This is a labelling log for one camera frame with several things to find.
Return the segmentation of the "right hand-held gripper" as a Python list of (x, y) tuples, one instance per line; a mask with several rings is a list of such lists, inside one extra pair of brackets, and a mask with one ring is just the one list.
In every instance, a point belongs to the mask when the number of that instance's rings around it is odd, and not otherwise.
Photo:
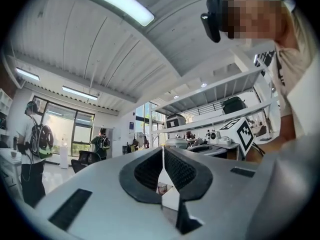
[(245, 117), (228, 122), (219, 132), (221, 137), (228, 137), (233, 143), (239, 144), (243, 157), (247, 155), (254, 142), (254, 135)]

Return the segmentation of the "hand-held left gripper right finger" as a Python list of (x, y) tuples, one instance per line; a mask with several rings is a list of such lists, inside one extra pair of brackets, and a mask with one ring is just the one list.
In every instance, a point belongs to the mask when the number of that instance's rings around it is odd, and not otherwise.
[(165, 240), (254, 240), (245, 192), (256, 165), (172, 147), (164, 149), (164, 168), (178, 193)]

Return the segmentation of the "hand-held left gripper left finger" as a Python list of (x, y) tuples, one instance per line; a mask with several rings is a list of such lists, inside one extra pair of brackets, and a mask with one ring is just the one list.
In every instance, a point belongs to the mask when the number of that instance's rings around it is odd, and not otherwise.
[(68, 236), (80, 240), (173, 240), (177, 230), (165, 218), (161, 206), (136, 201), (119, 182), (123, 166), (149, 152), (136, 151), (82, 169), (48, 193), (36, 212), (49, 220), (76, 190), (86, 190), (91, 195), (66, 231)]

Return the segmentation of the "person's right forearm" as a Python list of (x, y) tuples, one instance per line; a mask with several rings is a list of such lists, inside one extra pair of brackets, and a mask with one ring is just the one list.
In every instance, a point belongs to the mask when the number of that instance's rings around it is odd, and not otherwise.
[[(284, 144), (295, 139), (294, 117), (290, 114), (281, 117), (279, 135), (272, 141), (259, 145), (259, 148), (268, 154), (280, 150)], [(254, 148), (251, 148), (245, 157), (245, 161), (251, 163), (260, 163), (262, 159), (263, 156)]]

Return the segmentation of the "black hard case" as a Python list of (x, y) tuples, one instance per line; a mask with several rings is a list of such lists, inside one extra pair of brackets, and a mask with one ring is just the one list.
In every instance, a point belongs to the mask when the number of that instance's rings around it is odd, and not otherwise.
[(222, 109), (225, 115), (231, 114), (246, 108), (247, 108), (247, 105), (238, 96), (231, 97), (222, 102)]

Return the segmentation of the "black office chair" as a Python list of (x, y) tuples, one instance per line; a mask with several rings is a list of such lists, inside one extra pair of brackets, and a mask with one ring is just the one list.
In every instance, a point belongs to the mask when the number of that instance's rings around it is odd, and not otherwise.
[(78, 159), (72, 159), (70, 162), (71, 162), (71, 167), (74, 173), (76, 174), (82, 169), (88, 167), (89, 165), (106, 160), (106, 159), (107, 159), (106, 156), (102, 157), (96, 152), (80, 150)]

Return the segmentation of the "white metal shelf rack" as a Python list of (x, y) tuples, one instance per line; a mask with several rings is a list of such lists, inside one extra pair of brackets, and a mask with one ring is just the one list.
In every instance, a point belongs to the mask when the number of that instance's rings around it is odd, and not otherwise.
[(221, 125), (229, 121), (249, 117), (257, 113), (270, 112), (270, 106), (278, 99), (272, 95), (268, 98), (257, 95), (259, 102), (255, 105), (242, 108), (235, 112), (226, 114), (223, 110), (223, 102), (243, 93), (257, 93), (257, 80), (262, 78), (261, 72), (264, 67), (257, 67), (254, 70), (245, 71), (225, 79), (219, 80), (206, 87), (201, 87), (186, 95), (173, 99), (161, 106), (150, 108), (150, 113), (160, 113), (166, 117), (173, 118), (174, 115), (190, 116), (192, 121), (184, 125), (174, 124), (168, 127), (166, 124), (162, 129), (149, 130), (149, 137), (159, 134), (173, 134), (199, 129), (212, 129), (215, 125)]

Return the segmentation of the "white table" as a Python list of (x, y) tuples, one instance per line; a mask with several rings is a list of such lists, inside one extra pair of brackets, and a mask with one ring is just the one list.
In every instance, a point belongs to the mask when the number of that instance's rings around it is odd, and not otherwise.
[(158, 177), (156, 193), (161, 196), (164, 207), (178, 211), (180, 194), (164, 168)]

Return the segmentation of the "grey boxy machine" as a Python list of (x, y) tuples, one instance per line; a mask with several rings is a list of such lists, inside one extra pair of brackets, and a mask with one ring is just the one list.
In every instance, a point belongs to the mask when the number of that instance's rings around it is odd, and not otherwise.
[(175, 147), (179, 149), (187, 149), (188, 141), (184, 138), (170, 138), (165, 142), (166, 147)]

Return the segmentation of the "grey case with white panel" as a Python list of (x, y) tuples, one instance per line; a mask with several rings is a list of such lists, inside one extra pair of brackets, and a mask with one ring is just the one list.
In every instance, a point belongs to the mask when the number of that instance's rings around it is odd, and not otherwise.
[(165, 127), (167, 129), (183, 126), (187, 123), (187, 120), (181, 114), (172, 114), (166, 117), (165, 119)]

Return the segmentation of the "large window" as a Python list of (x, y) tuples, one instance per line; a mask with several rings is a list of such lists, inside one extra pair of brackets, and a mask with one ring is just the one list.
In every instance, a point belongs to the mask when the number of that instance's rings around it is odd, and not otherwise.
[(53, 134), (53, 155), (60, 155), (66, 147), (69, 157), (78, 157), (79, 151), (89, 151), (95, 116), (46, 99), (34, 96), (38, 106), (36, 120), (50, 127)]

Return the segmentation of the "rectangular ceiling light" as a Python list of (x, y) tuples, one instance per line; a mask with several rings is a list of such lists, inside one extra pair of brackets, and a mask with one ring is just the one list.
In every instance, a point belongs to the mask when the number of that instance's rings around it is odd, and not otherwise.
[(82, 92), (82, 91), (78, 91), (78, 90), (75, 90), (73, 88), (69, 88), (69, 87), (64, 86), (64, 85), (62, 86), (62, 90), (65, 91), (65, 92), (77, 95), (77, 96), (84, 97), (84, 98), (89, 99), (89, 100), (93, 100), (93, 101), (97, 101), (98, 100), (97, 96), (94, 96), (94, 95), (91, 95), (91, 94), (88, 94), (88, 93), (85, 93), (85, 92)]
[(28, 71), (21, 69), (19, 67), (17, 67), (15, 70), (17, 71), (17, 73), (19, 73), (22, 76), (28, 77), (28, 78), (36, 80), (36, 81), (40, 81), (40, 77), (34, 73), (28, 72)]

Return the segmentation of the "long curved ceiling light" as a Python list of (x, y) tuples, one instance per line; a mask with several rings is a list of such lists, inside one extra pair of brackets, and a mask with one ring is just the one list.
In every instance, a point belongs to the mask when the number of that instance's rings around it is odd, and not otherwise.
[(146, 27), (154, 19), (155, 16), (137, 0), (103, 0), (117, 9), (121, 10), (141, 26)]

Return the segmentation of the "white pedestal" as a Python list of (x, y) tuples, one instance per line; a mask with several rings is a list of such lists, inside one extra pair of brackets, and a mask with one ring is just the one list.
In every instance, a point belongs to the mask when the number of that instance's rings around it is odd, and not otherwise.
[(68, 169), (69, 162), (68, 162), (68, 147), (66, 145), (60, 146), (59, 149), (59, 157), (60, 157), (60, 168), (61, 169)]

